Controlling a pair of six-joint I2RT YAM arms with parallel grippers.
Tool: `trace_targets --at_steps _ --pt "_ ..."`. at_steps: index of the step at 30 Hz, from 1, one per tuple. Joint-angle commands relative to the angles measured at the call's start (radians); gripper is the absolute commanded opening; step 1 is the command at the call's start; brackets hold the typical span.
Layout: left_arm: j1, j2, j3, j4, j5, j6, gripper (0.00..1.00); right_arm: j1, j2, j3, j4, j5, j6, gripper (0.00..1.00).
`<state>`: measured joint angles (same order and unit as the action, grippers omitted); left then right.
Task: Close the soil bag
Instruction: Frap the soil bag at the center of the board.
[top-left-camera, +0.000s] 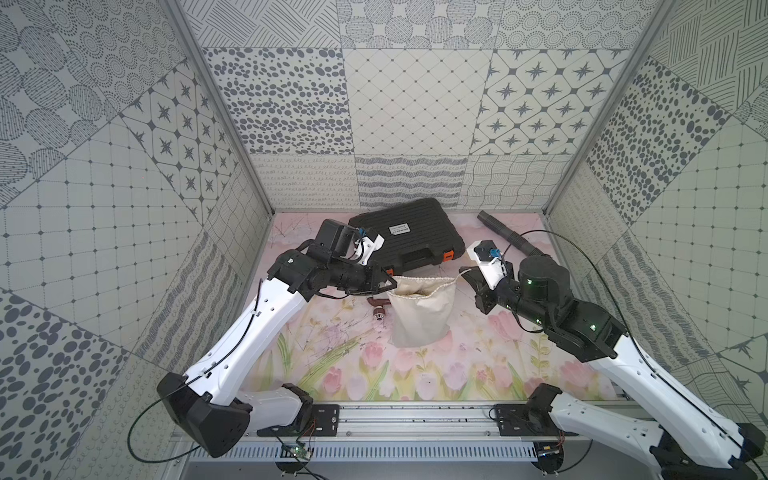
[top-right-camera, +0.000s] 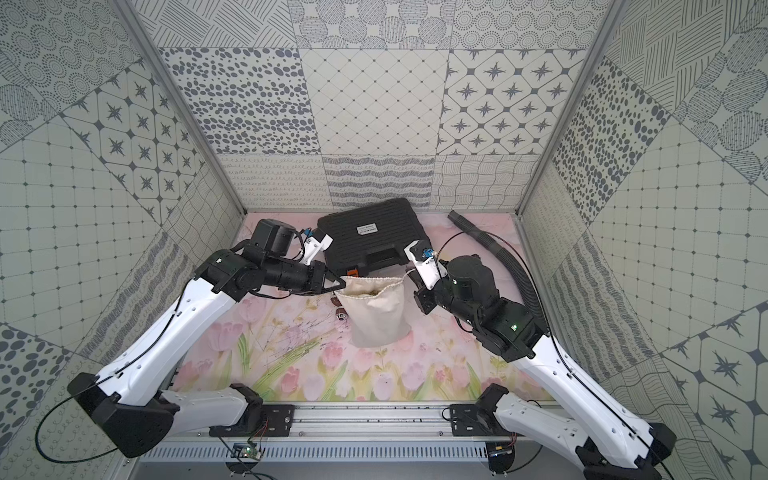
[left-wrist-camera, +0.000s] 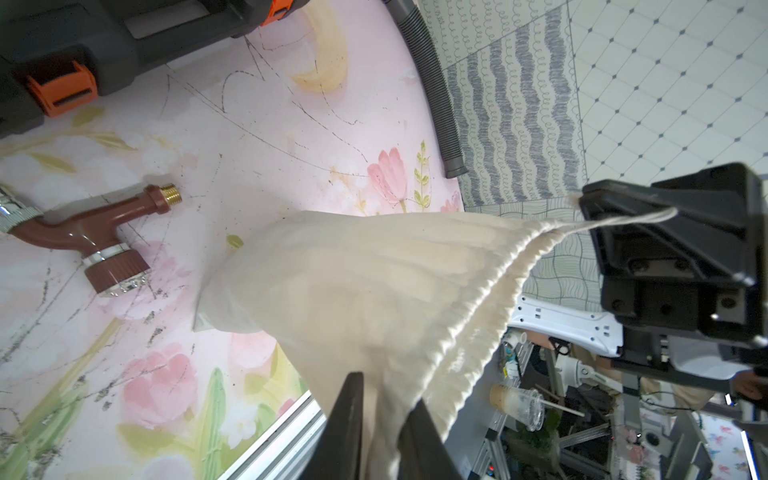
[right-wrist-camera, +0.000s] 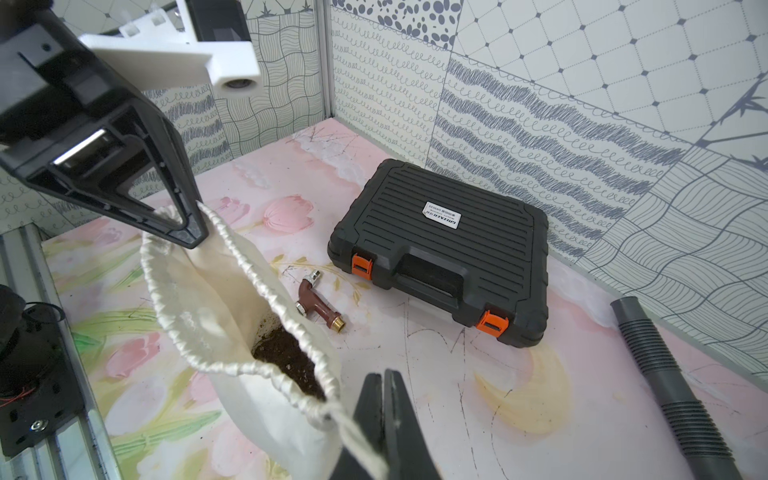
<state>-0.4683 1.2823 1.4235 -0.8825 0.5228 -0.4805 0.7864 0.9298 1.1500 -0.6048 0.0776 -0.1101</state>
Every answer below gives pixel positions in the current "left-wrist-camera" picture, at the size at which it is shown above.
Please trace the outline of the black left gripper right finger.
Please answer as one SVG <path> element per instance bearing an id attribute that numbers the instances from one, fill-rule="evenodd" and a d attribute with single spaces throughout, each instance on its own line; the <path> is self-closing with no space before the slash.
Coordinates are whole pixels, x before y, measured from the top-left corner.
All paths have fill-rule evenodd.
<path id="1" fill-rule="evenodd" d="M 461 480 L 425 403 L 409 413 L 399 438 L 399 480 Z"/>

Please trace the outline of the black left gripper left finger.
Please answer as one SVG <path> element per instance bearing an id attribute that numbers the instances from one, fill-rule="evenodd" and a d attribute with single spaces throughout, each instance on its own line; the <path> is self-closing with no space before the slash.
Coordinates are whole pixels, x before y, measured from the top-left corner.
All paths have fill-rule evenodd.
<path id="1" fill-rule="evenodd" d="M 357 480 L 364 417 L 364 375 L 349 373 L 301 480 Z"/>

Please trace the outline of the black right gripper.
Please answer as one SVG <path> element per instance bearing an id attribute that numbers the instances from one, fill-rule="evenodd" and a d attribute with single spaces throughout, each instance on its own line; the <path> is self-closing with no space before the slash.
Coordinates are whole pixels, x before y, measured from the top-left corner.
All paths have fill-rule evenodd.
<path id="1" fill-rule="evenodd" d="M 674 384 L 767 376 L 767 206 L 759 175 L 730 163 L 649 186 L 588 184 L 602 307 L 623 328 L 612 367 Z"/>

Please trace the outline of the cream cloth drawstring bag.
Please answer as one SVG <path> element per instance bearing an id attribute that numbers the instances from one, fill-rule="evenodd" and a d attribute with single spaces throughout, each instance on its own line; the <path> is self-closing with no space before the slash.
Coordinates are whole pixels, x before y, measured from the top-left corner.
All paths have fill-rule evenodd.
<path id="1" fill-rule="evenodd" d="M 247 239 L 202 288 L 198 331 L 273 337 L 329 412 L 364 377 L 362 473 L 392 479 L 408 414 L 440 439 L 498 347 L 533 266 L 595 221 L 304 211 Z"/>

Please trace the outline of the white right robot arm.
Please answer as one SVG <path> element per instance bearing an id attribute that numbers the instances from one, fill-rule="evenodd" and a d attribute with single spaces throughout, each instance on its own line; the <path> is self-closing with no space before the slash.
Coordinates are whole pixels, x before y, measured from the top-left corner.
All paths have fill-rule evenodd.
<path id="1" fill-rule="evenodd" d="M 521 296 L 511 323 L 640 377 L 725 391 L 767 373 L 767 205 L 741 163 L 639 186 L 584 187 L 601 311 Z"/>

